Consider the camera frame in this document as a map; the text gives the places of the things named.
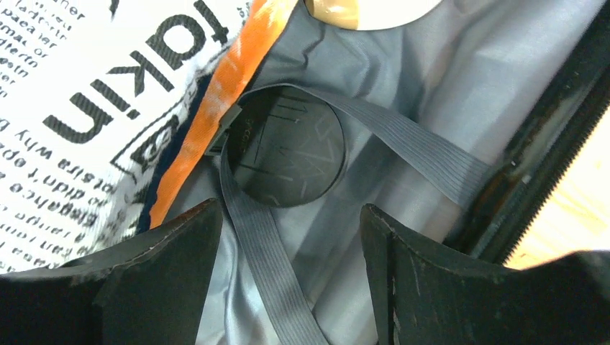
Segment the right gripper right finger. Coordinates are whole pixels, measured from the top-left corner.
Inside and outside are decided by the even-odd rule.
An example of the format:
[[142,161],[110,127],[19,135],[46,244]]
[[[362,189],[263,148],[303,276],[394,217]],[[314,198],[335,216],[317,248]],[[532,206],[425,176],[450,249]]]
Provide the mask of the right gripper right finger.
[[367,204],[360,213],[380,344],[607,344],[609,253],[526,270],[474,259]]

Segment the black round cosmetic jar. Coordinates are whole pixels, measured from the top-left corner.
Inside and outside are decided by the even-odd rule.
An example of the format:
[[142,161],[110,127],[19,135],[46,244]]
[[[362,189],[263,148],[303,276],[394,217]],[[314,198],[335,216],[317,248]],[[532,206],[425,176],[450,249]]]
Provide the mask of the black round cosmetic jar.
[[288,208],[322,197],[345,161],[345,137],[332,107],[293,87],[256,91],[239,103],[227,158],[240,190],[267,206]]

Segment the white oval cosmetic case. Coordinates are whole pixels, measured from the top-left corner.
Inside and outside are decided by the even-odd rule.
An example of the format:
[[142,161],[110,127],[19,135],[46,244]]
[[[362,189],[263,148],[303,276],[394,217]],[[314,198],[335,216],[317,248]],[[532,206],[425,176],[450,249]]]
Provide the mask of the white oval cosmetic case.
[[399,27],[418,20],[440,0],[305,0],[309,14],[343,29],[372,31]]

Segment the space astronaut hardshell suitcase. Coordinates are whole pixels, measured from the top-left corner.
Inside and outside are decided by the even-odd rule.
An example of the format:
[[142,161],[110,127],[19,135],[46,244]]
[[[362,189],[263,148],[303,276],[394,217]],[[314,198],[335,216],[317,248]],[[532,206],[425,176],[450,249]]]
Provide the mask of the space astronaut hardshell suitcase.
[[444,1],[350,32],[298,5],[238,103],[276,86],[329,104],[345,137],[334,185],[279,208],[237,185],[227,139],[171,211],[205,197],[224,225],[197,344],[380,344],[360,213],[504,267],[609,100],[607,1]]

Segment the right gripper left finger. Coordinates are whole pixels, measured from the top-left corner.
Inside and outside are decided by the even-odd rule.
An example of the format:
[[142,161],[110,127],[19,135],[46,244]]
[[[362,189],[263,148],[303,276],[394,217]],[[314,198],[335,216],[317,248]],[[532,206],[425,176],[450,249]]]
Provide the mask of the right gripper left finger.
[[1,276],[3,344],[194,344],[222,230],[209,199],[55,269]]

